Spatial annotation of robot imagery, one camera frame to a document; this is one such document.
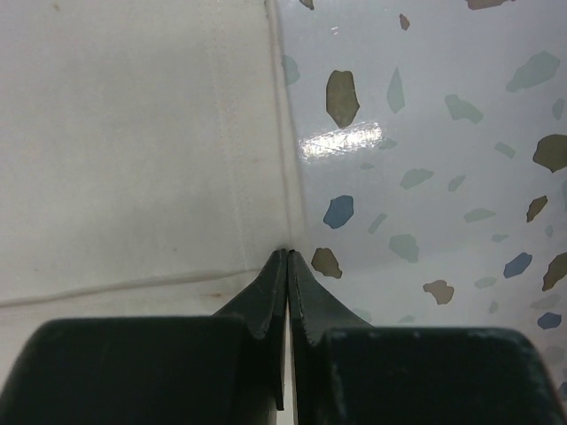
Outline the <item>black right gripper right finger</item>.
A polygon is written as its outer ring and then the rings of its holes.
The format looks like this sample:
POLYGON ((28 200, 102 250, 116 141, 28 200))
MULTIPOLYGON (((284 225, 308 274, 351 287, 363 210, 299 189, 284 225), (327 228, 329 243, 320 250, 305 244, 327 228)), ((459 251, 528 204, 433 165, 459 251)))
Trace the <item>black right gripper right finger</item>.
POLYGON ((563 424, 532 343, 509 328, 375 327, 302 256, 287 265, 298 424, 563 424))

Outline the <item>cream white t shirt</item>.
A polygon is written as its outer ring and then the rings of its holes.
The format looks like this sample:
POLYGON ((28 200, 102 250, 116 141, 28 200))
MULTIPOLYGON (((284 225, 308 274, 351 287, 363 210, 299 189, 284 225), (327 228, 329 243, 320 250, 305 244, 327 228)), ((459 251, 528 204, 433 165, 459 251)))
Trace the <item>cream white t shirt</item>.
POLYGON ((305 219, 271 1, 1 4, 1 371, 59 317, 205 313, 305 219))

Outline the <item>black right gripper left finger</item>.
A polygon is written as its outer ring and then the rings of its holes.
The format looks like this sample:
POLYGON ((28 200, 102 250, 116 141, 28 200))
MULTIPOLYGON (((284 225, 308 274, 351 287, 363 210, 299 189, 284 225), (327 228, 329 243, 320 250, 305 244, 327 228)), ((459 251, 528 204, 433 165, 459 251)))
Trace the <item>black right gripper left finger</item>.
POLYGON ((284 407, 288 254, 210 316, 64 319, 27 340, 4 424, 273 424, 284 407))

